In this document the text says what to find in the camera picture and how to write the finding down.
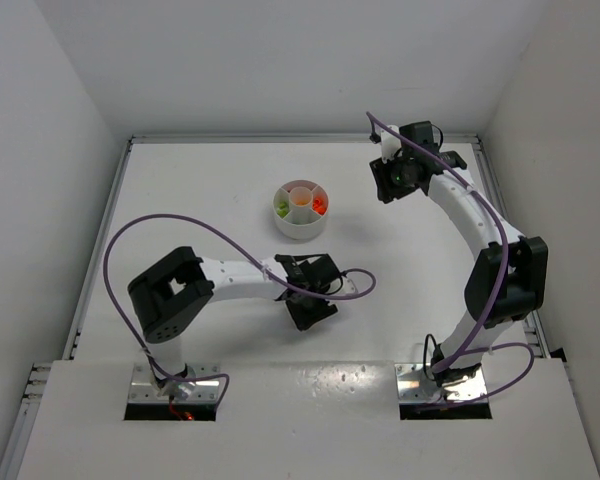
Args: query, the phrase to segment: white table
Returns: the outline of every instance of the white table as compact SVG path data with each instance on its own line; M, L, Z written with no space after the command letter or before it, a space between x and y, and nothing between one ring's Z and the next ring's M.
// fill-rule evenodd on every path
M446 148L467 160L481 186L471 145ZM208 305L183 348L187 360L219 361L232 376L217 421L123 422L132 365L142 355L98 267L75 360L53 367L19 478L597 478L557 361L537 362L493 399L493 420L399 420L393 364L419 361L426 333L442 340L452 331L473 259L422 193L390 205L376 200L368 163L377 155L376 146L352 142L134 145L108 237L141 215L186 214L256 257L330 253L342 269L373 271L377 290L341 302L336 316L304 333L283 304ZM272 221L276 188L299 178L323 185L331 200L326 230L307 243L283 237ZM127 311L128 282L181 245L239 258L192 225L135 227L111 264ZM521 326L501 340L524 341ZM489 387L514 377L526 355L488 358Z

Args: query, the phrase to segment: divided container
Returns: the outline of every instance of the divided container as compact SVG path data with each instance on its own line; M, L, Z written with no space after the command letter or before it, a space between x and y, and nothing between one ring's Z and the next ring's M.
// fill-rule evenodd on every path
M325 207L320 215L313 210L314 200L319 199ZM280 216L281 203L288 205L288 213ZM285 183L273 197L273 217L278 229L295 240L309 240L317 236L327 223L329 197L324 188L308 180Z

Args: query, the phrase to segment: rectangular opening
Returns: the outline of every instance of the rectangular opening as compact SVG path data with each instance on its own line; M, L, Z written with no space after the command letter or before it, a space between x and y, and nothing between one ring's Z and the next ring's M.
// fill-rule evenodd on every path
M491 420L488 404L428 409L423 405L400 405L400 420Z
M213 406L173 404L173 411L167 404L127 404L125 420L147 421L194 421L215 422L216 412Z
M438 385L421 363L395 365L400 420L490 420L482 368L472 376Z

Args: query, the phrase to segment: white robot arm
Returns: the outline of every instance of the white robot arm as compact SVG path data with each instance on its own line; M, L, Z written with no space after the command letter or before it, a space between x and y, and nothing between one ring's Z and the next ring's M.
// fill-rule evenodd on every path
M129 296L153 358L172 375L186 374L180 335L208 303L239 298L284 301L303 331L338 311L330 300L360 295L327 254L276 255L258 264L261 268L247 261L197 257L191 247L179 247L132 280ZM295 290L272 276L285 279ZM336 292L339 297L332 297Z
M463 350L487 349L511 326L539 308L544 300L548 249L540 237L526 238L504 220L484 197L475 191L467 165L456 152L440 152L434 142L432 124L419 122L404 127L384 126L368 114L372 125L385 127L380 135L371 135L374 143L381 143L381 157L371 162L378 199L384 203L422 190L449 216L476 261L465 288L467 311L454 332L438 347L432 358L432 371L437 383L455 381L472 375L482 360L483 352L463 354L463 344L485 313L487 299L496 281L506 241L509 256L507 272L496 301L484 325ZM447 164L447 170L436 160ZM502 226L498 230L492 213Z

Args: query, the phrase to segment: metal base plate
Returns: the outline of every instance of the metal base plate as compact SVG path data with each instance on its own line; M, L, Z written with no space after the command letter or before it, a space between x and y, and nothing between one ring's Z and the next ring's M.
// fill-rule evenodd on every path
M422 363L397 363L395 369L401 419L491 418L489 400L475 400L487 393L482 368L471 378L465 377L462 381L443 384L442 387L425 376ZM453 406L467 400L473 401L467 405Z
M187 365L189 375L203 377L220 371L218 365ZM172 408L189 413L195 420L215 420L215 407L220 394L220 381L173 383L170 389L161 391L151 369L145 364L135 365L127 397L125 420L180 420L169 409L169 397L173 396Z

